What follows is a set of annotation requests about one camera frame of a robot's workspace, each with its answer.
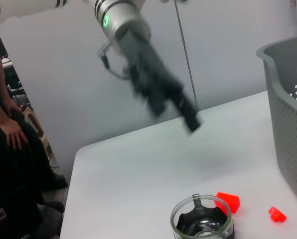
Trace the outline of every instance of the person's hand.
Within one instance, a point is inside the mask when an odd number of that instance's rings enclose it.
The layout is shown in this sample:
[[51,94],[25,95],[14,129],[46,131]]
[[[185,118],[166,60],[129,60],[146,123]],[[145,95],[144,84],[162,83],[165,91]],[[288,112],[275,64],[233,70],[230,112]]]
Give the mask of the person's hand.
[[3,102],[5,109],[7,110],[7,114],[9,117],[11,117],[12,110],[18,111],[19,113],[21,113],[23,115],[23,112],[21,111],[21,109],[17,106],[17,104],[9,96],[5,97],[2,100],[2,102]]
[[16,121],[8,119],[0,123],[0,128],[7,137],[7,144],[9,146],[11,146],[10,144],[12,144],[13,149],[21,149],[21,139],[23,139],[24,142],[28,143],[27,137],[25,136],[20,125]]

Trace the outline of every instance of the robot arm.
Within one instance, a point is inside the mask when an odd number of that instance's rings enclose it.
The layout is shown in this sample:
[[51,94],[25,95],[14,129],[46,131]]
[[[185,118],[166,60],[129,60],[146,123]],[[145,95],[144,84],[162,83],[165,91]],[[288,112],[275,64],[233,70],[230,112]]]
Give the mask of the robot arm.
[[[155,117],[173,102],[191,132],[200,127],[197,110],[183,92],[183,86],[164,66],[150,44],[150,27],[141,16],[145,0],[83,0],[94,9],[95,17],[109,42],[100,58],[106,69],[129,80],[136,94],[143,97]],[[0,24],[6,19],[36,14],[66,5],[69,0],[0,0]],[[127,62],[126,74],[110,69],[106,52],[113,46]]]

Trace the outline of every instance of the dark pants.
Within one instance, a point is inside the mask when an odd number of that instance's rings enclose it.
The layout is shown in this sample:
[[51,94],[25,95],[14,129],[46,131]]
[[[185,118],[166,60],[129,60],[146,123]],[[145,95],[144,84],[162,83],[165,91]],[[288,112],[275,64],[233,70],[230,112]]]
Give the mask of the dark pants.
[[[0,106],[6,112],[1,97]],[[43,144],[33,127],[24,121],[24,117],[19,112],[13,112],[11,118],[18,122],[29,143],[27,144],[22,141],[22,149],[13,150],[12,147],[8,147],[6,136],[1,129],[0,139],[3,138],[3,140],[0,140],[0,143],[4,144],[4,148],[10,150],[10,154],[20,168],[23,179],[30,188],[36,202],[43,204],[44,200],[41,195],[41,190],[50,187],[50,185],[54,183],[54,173],[50,167]]]

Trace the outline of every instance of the white panel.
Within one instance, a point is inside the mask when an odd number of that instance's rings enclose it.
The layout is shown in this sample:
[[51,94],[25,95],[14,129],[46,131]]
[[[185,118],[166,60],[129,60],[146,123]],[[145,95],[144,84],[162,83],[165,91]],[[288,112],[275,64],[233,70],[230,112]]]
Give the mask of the white panel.
[[[143,14],[154,46],[192,96],[174,5],[147,1]],[[82,1],[9,20],[0,35],[67,179],[79,148],[155,123],[129,83],[104,70],[96,53],[106,38]],[[122,67],[114,54],[110,61]]]
[[290,0],[188,0],[178,8],[201,109],[264,91],[257,49],[297,35]]

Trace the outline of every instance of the gray plastic basket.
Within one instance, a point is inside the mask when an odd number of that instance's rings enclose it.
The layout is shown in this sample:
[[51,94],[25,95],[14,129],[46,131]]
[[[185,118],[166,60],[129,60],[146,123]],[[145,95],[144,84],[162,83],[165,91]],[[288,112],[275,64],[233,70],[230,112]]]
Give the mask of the gray plastic basket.
[[297,194],[297,37],[262,47],[279,168]]

